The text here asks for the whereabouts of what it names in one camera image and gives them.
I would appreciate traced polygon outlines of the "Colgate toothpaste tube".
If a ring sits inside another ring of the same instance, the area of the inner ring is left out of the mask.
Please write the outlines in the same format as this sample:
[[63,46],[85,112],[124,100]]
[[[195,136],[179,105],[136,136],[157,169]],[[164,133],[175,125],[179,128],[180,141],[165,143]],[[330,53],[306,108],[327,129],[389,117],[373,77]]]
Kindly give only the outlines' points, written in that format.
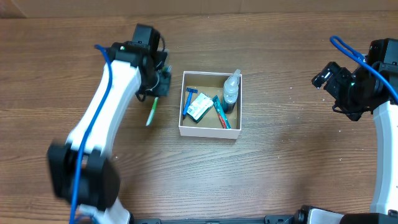
[[223,111],[220,99],[218,98],[218,95],[213,97],[213,106],[215,107],[216,113],[219,117],[220,123],[223,127],[223,129],[231,129],[231,126],[229,124],[229,121]]

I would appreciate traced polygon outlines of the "blue disposable razor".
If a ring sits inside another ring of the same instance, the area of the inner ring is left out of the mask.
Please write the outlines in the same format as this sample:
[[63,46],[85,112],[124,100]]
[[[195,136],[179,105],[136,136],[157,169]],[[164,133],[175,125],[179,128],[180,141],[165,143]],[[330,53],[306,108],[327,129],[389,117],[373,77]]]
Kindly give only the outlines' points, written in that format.
[[194,89],[194,88],[186,88],[186,91],[188,92],[188,97],[187,97],[187,100],[186,100],[186,103],[185,103],[185,106],[184,106],[184,109],[182,112],[183,118],[185,118],[187,115],[188,107],[190,106],[190,102],[191,102],[193,94],[198,93],[198,90]]

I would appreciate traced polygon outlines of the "green white toothbrush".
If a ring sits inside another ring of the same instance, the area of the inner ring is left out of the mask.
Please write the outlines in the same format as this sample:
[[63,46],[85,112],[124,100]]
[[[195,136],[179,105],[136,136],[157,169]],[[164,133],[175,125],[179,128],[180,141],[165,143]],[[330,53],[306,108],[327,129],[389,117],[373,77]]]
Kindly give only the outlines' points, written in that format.
[[[169,73],[169,74],[171,74],[171,70],[172,70],[172,66],[171,66],[171,65],[168,65],[168,66],[166,66],[166,67],[163,69],[164,72],[167,72],[167,73]],[[152,123],[152,120],[153,120],[153,118],[154,118],[155,111],[156,111],[156,108],[157,108],[158,100],[159,100],[159,97],[155,97],[155,98],[154,98],[154,102],[153,102],[151,111],[150,111],[150,113],[149,113],[149,116],[148,116],[148,119],[147,119],[147,122],[146,122],[146,126],[149,126],[149,125]]]

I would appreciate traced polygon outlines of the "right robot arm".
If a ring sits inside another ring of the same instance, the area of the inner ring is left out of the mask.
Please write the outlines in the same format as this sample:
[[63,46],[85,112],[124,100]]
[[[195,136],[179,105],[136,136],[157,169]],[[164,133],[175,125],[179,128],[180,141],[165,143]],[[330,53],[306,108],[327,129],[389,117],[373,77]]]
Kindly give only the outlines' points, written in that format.
[[312,83],[335,98],[335,109],[357,121],[369,111],[375,125],[376,177],[369,211],[338,213],[304,205],[287,223],[397,223],[397,102],[364,67],[350,73],[329,63]]

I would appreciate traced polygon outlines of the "clear bottle with dark liquid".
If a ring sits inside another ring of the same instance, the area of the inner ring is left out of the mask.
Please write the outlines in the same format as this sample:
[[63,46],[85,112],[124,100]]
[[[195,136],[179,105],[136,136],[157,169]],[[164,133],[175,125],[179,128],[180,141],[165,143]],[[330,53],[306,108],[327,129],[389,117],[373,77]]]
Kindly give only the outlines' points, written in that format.
[[223,111],[228,114],[233,111],[239,95],[239,83],[240,83],[240,73],[239,69],[229,76],[224,82],[223,86],[223,99],[222,107]]

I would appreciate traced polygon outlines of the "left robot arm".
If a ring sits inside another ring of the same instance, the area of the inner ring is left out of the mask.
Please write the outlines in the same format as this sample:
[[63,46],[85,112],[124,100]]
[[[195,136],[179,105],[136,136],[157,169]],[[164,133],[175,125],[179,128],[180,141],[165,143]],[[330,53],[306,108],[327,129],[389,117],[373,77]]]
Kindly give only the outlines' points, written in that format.
[[104,58],[103,75],[80,122],[64,144],[47,151],[52,187],[70,204],[70,223],[133,223],[118,197],[121,178],[111,163],[119,125],[133,97],[144,101],[169,94],[171,67],[166,49],[127,41],[95,45]]

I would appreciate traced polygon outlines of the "green soap packet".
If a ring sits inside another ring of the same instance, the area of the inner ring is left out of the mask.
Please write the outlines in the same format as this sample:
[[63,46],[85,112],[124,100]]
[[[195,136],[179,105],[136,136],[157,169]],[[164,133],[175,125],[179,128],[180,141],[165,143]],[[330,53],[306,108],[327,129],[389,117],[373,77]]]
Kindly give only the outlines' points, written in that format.
[[207,114],[207,112],[209,112],[209,110],[213,107],[213,104],[214,102],[212,98],[200,93],[188,107],[187,114],[194,122],[199,123]]

